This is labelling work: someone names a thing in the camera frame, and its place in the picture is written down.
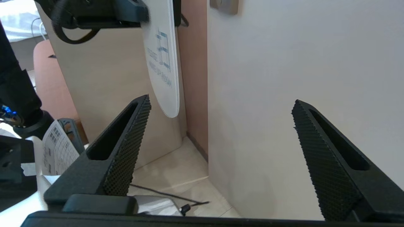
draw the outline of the white sign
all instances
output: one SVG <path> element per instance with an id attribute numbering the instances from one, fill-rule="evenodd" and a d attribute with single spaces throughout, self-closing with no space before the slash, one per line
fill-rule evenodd
<path id="1" fill-rule="evenodd" d="M 50 125 L 42 142 L 44 144 L 42 165 L 44 175 L 61 175 L 79 157 L 77 150 L 57 120 Z"/>
<path id="2" fill-rule="evenodd" d="M 141 23 L 147 67 L 158 104 L 169 118 L 179 112 L 179 80 L 173 0 L 143 0 L 149 22 Z"/>

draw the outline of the wall switch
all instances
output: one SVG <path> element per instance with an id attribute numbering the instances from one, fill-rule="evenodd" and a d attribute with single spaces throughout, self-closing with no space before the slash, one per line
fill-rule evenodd
<path id="1" fill-rule="evenodd" d="M 210 6 L 219 12 L 229 15 L 236 15 L 238 11 L 238 0 L 210 0 Z"/>

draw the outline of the black strap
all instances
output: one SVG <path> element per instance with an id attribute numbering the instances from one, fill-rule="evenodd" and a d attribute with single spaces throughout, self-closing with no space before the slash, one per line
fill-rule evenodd
<path id="1" fill-rule="evenodd" d="M 55 34 L 59 39 L 62 41 L 68 43 L 68 44 L 81 44 L 84 42 L 89 41 L 92 39 L 99 31 L 100 29 L 92 29 L 87 35 L 81 37 L 78 40 L 72 40 L 69 37 L 66 36 L 65 32 L 63 31 L 62 26 L 60 25 L 60 19 L 62 16 L 62 13 L 65 11 L 67 3 L 69 0 L 58 0 L 52 10 L 52 27 L 53 30 L 55 31 Z"/>
<path id="2" fill-rule="evenodd" d="M 57 35 L 57 37 L 59 37 L 59 39 L 61 39 L 62 41 L 66 42 L 68 44 L 81 44 L 81 43 L 87 42 L 90 39 L 92 39 L 100 31 L 100 29 L 92 29 L 88 34 L 81 37 L 80 39 L 72 40 L 66 36 L 65 32 L 62 29 L 62 26 L 52 23 L 52 27 L 53 27 L 53 30 L 55 31 L 55 34 Z"/>

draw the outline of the pink wall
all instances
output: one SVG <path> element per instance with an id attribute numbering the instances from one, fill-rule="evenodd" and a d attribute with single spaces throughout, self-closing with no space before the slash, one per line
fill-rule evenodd
<path id="1" fill-rule="evenodd" d="M 206 0 L 182 0 L 189 27 L 178 28 L 188 135 L 208 153 L 208 62 Z"/>

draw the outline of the beige tile floor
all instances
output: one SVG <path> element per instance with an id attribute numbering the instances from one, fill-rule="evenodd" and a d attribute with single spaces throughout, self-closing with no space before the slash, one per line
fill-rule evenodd
<path id="1" fill-rule="evenodd" d="M 136 185 L 200 202 L 210 201 L 209 204 L 192 207 L 187 216 L 241 217 L 210 183 L 208 164 L 187 137 L 179 149 L 135 170 L 133 176 L 132 183 Z M 128 195 L 158 194 L 130 187 Z M 173 200 L 178 207 L 189 204 Z"/>

